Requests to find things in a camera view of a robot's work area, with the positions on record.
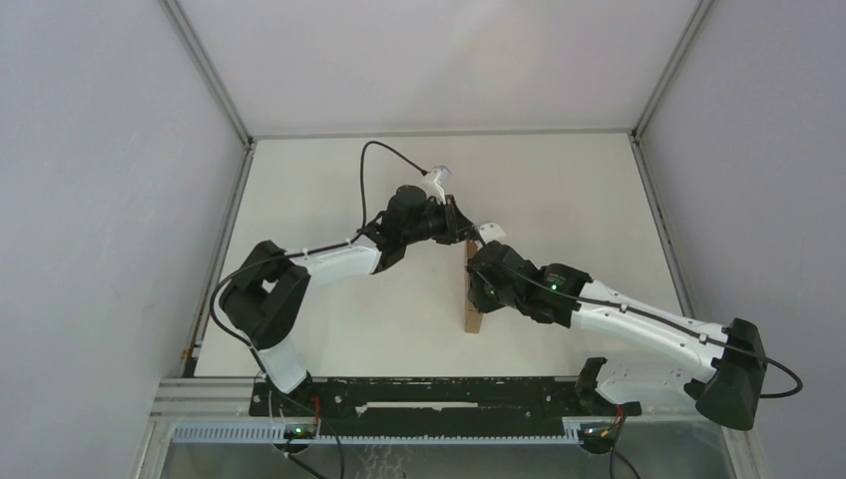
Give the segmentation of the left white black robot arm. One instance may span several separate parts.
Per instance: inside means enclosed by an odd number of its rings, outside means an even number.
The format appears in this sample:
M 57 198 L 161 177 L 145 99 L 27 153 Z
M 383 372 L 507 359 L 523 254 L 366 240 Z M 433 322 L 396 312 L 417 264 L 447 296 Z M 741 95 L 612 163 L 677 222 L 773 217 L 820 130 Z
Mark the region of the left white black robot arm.
M 300 252 L 271 240 L 256 244 L 242 266 L 215 287 L 211 319 L 247 347 L 275 387 L 276 407 L 297 416 L 309 408 L 312 391 L 290 335 L 308 290 L 382 272 L 421 241 L 451 245 L 478 235 L 453 196 L 437 200 L 419 187 L 402 186 L 352 239 Z

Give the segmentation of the brown cardboard box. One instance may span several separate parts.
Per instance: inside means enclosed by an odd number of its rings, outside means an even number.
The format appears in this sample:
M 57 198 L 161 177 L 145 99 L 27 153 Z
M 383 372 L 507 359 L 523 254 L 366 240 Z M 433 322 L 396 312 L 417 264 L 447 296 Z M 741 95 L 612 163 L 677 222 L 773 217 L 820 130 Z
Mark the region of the brown cardboard box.
M 465 313 L 464 332 L 478 334 L 481 330 L 484 314 L 480 312 L 470 300 L 469 294 L 472 290 L 471 272 L 469 269 L 470 260 L 478 251 L 478 245 L 472 240 L 465 241 Z

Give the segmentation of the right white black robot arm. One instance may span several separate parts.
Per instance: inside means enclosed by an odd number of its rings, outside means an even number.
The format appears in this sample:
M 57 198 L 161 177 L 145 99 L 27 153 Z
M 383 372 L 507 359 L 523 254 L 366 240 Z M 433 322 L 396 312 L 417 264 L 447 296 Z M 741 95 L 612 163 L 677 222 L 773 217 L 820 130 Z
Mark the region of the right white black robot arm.
M 561 263 L 536 266 L 491 241 L 466 266 L 468 298 L 481 312 L 508 306 L 541 324 L 581 329 L 645 347 L 675 363 L 689 381 L 680 391 L 712 422 L 752 428 L 767 370 L 758 327 L 669 313 L 625 296 L 587 272 Z

